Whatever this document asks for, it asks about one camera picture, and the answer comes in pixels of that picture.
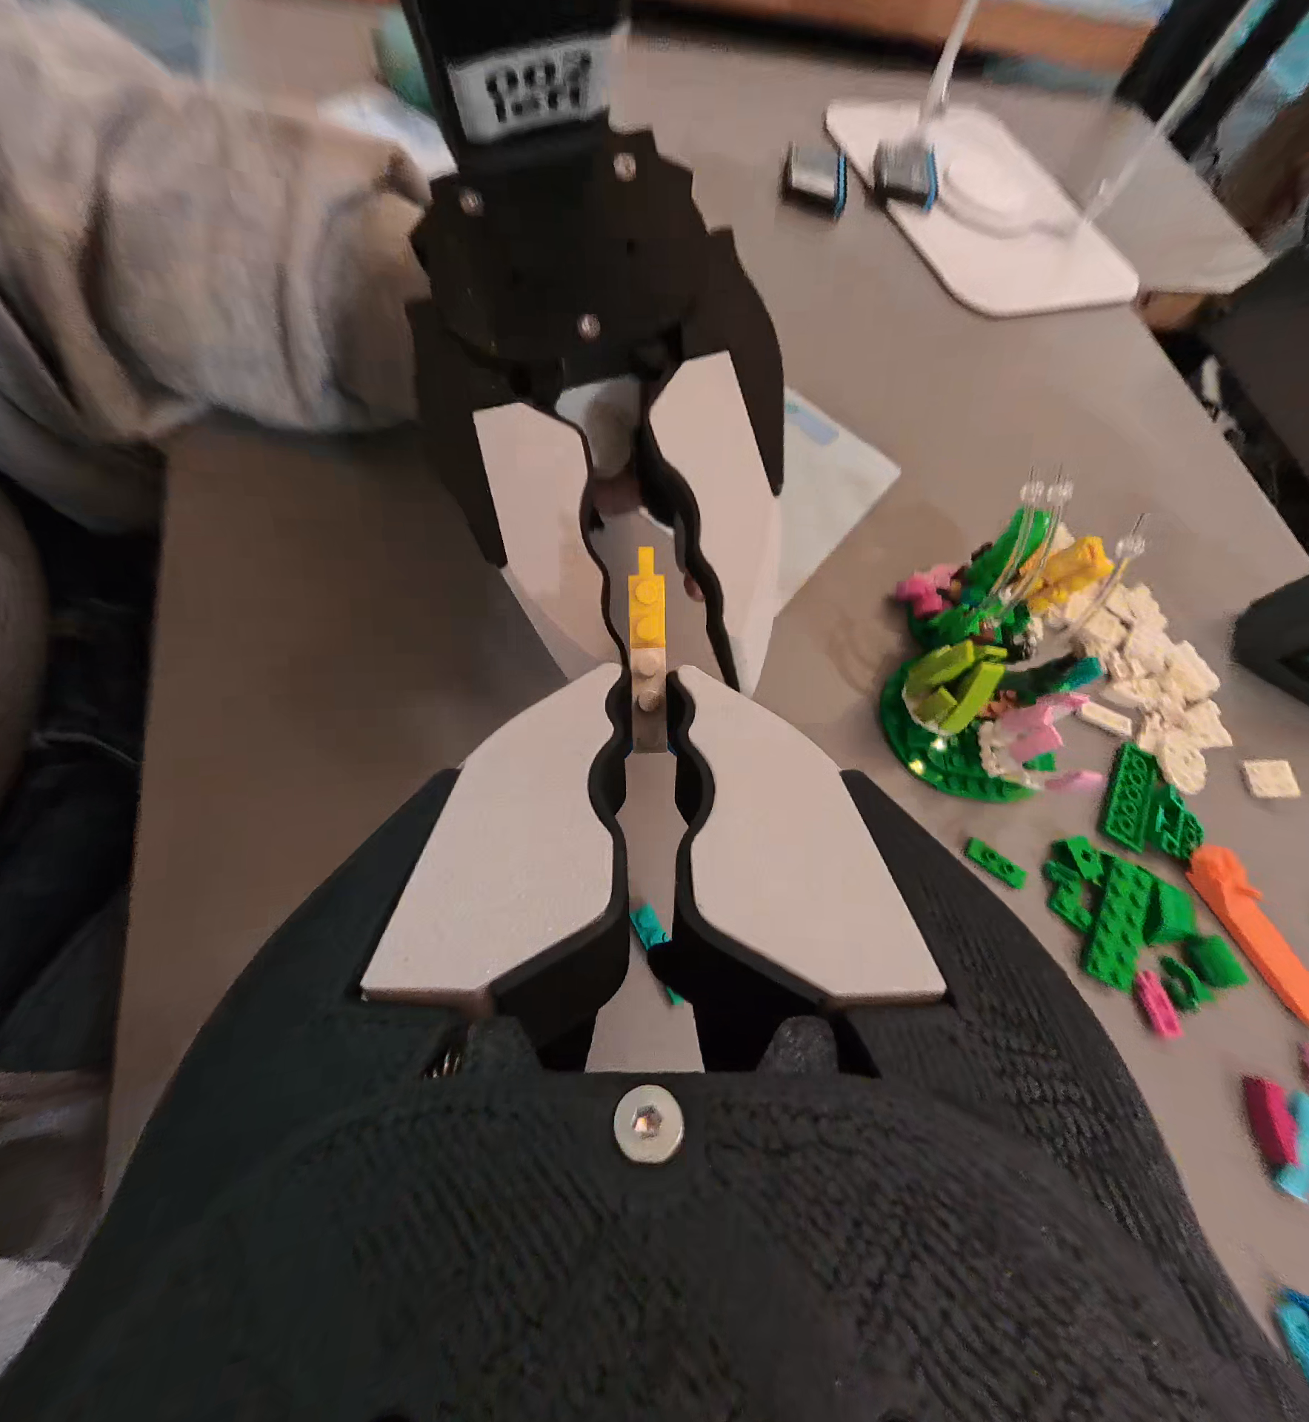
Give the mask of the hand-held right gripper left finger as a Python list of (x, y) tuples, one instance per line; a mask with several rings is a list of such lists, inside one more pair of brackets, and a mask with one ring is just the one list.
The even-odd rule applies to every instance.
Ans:
[(359, 998), (464, 1023), (506, 1016), (544, 1068), (581, 1075), (629, 957), (626, 671), (606, 662), (484, 735), (359, 975)]

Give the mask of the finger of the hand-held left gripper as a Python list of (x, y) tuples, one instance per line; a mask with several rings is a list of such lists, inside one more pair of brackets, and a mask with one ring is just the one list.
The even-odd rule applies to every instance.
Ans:
[(607, 573), (592, 553), (592, 451), (583, 432), (536, 407), (474, 414), (501, 537), (501, 579), (566, 681), (622, 665)]
[(780, 610), (783, 509), (729, 353), (682, 364), (644, 413), (652, 479), (677, 550), (703, 588), (723, 678), (752, 695)]

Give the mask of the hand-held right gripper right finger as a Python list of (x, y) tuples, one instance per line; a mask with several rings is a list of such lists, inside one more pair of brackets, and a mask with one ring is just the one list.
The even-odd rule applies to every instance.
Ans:
[(947, 978), (840, 772), (697, 667), (664, 685), (677, 809), (664, 986), (705, 1075), (759, 1066), (787, 1019), (947, 1001)]

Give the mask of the striped brick assembly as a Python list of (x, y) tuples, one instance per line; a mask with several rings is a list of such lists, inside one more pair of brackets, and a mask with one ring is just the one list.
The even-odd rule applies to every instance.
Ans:
[(664, 753), (664, 579), (654, 547), (637, 545), (626, 579), (629, 749)]

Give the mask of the grey desk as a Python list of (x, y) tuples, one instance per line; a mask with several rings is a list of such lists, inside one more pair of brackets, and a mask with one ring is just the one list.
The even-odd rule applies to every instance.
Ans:
[[(1309, 967), (1309, 711), (1228, 658), (1236, 616), (1309, 558), (1132, 308), (988, 321), (948, 300), (858, 191), (836, 225), (780, 201), (791, 142), (834, 102), (913, 98), (864, 61), (637, 27), (615, 88), (733, 230), (787, 385), (899, 467), (899, 482), (783, 610), (759, 700), (858, 765), (959, 862), (982, 838), (1035, 873), (1087, 833), (1090, 797), (1004, 816), (913, 786), (870, 699), (903, 622), (888, 586), (989, 539), (1020, 486), (1063, 471), (1072, 528), (1147, 516), (1136, 579), (1221, 678), (1232, 748), (1196, 799)], [(547, 695), (557, 667), (411, 432), (299, 440), (206, 421), (168, 444), (139, 850), (107, 1185), (194, 1034), (250, 955), (434, 772)], [(1241, 761), (1286, 761), (1259, 802)]]

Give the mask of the brick instruction booklet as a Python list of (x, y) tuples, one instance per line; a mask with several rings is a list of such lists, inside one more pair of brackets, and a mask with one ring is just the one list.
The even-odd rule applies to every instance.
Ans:
[(899, 467), (888, 456), (791, 388), (783, 392), (783, 437), (780, 607), (899, 479)]

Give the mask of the teal brick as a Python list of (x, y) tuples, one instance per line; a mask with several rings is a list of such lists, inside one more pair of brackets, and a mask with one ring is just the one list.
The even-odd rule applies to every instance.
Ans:
[[(671, 945), (671, 932), (662, 927), (662, 919), (658, 915), (658, 910), (645, 903), (632, 903), (629, 904), (629, 929), (644, 951), (644, 957), (648, 959), (648, 964), (654, 961), (654, 957)], [(678, 993), (673, 993), (658, 972), (654, 967), (648, 967), (648, 972), (654, 975), (658, 986), (662, 990), (662, 1001), (669, 1005), (685, 1005), (685, 998)]]

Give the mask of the mint green soft object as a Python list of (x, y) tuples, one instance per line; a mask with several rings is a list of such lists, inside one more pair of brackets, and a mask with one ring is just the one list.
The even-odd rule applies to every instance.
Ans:
[(379, 23), (370, 31), (370, 48), (379, 83), (409, 110), (435, 118), (423, 57), (414, 48), (414, 37), (400, 7), (386, 7), (379, 11)]

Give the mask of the green plant brick model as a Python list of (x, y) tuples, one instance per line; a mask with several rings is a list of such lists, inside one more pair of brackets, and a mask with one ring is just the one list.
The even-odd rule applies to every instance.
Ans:
[(1142, 556), (1147, 516), (1112, 545), (1072, 537), (1072, 494), (1060, 474), (1031, 478), (993, 543), (895, 586), (913, 647), (877, 695), (877, 726), (930, 790), (1012, 808), (1105, 787), (1059, 763), (1060, 730), (1105, 675), (1109, 636), (1090, 626)]

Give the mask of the pile of green bricks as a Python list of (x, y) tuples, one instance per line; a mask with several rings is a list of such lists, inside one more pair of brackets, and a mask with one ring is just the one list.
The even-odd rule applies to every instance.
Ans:
[(1195, 896), (1135, 857), (1159, 854), (1184, 873), (1206, 846), (1206, 829), (1159, 761), (1123, 745), (1099, 833), (1105, 846), (1082, 833), (1050, 846), (1041, 862), (1048, 907), (1080, 936), (1080, 970), (1128, 994), (1159, 1039), (1177, 1039), (1181, 1016), (1245, 986), (1249, 975), (1221, 936), (1200, 932)]

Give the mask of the person's blue jeans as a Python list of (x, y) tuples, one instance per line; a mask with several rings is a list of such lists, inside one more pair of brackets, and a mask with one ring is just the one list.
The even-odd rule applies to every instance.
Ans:
[(0, 813), (0, 1075), (111, 1062), (142, 790), (157, 543), (29, 527), (47, 675)]

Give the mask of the orange brick separator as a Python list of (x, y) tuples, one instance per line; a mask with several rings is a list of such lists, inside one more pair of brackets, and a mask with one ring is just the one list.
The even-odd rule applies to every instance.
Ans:
[(1262, 895), (1243, 862), (1221, 846), (1200, 846), (1188, 859), (1185, 881), (1275, 1001), (1309, 1027), (1309, 970), (1262, 910)]

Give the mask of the scattered small coloured bricks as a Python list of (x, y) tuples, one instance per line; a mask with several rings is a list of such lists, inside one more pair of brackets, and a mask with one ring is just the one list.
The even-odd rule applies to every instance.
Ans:
[[(1177, 955), (1136, 970), (1132, 998), (1147, 1030), (1162, 1040), (1181, 1039), (1181, 1019), (1211, 1002), (1214, 990), (1243, 986), (1245, 975), (1221, 938), (1188, 936)], [(1243, 1076), (1241, 1098), (1251, 1143), (1283, 1200), (1309, 1203), (1309, 1091), (1286, 1094), (1264, 1076)], [(1279, 1288), (1274, 1324), (1286, 1354), (1309, 1385), (1309, 1294)]]

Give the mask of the person's grey cardigan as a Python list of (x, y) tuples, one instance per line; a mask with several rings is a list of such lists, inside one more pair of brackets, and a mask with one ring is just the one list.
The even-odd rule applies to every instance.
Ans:
[(0, 1075), (0, 1377), (96, 1230), (107, 1122), (97, 1075)]

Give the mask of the black office chair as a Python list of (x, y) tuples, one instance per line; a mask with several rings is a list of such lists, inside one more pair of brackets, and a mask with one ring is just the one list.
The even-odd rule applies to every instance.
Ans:
[(1229, 444), (1309, 558), (1309, 249), (1274, 260), (1200, 328)]

